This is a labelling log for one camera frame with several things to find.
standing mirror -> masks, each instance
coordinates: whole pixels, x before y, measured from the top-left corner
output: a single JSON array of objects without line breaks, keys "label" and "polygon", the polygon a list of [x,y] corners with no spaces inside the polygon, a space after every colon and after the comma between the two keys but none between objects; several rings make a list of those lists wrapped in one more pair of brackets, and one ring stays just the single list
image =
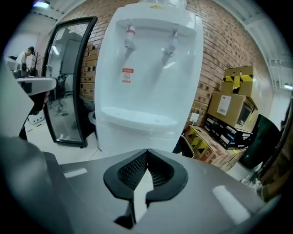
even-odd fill
[{"label": "standing mirror", "polygon": [[58,24],[45,52],[42,76],[56,78],[57,86],[44,113],[52,139],[59,144],[85,147],[86,137],[95,129],[79,88],[82,59],[97,20],[86,17]]}]

water dispenser tap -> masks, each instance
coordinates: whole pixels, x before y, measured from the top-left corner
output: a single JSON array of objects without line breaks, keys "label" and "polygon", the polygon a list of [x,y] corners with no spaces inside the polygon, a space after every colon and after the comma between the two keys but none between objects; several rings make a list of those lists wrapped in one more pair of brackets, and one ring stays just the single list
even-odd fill
[{"label": "water dispenser tap", "polygon": [[178,45],[178,37],[177,37],[177,28],[172,29],[172,34],[170,35],[169,45],[164,49],[164,54],[168,56],[172,56],[176,47]]},{"label": "water dispenser tap", "polygon": [[133,37],[136,34],[136,30],[134,28],[134,24],[131,19],[128,19],[128,26],[126,29],[126,38],[124,41],[124,45],[127,49],[135,50],[136,46],[133,43]]}]

black box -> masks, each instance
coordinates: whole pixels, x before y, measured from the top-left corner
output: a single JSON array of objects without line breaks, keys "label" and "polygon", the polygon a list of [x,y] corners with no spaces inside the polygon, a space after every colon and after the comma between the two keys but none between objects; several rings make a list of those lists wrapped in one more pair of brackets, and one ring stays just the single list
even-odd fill
[{"label": "black box", "polygon": [[233,128],[211,115],[207,115],[204,128],[225,149],[247,148],[254,140],[253,133]]}]

white shirt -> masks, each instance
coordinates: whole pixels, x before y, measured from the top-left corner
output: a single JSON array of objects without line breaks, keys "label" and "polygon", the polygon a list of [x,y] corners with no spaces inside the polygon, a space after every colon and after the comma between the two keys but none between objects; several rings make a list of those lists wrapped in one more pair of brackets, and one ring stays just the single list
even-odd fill
[{"label": "white shirt", "polygon": [[25,54],[25,51],[21,52],[18,56],[16,61],[20,64],[20,63],[27,63],[27,57]]}]

wall socket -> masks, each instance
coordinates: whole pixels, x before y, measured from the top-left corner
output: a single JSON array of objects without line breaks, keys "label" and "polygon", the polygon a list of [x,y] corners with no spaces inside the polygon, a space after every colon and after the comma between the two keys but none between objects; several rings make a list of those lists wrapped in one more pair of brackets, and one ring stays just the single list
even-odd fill
[{"label": "wall socket", "polygon": [[199,117],[199,114],[192,113],[189,121],[197,122],[198,117]]}]

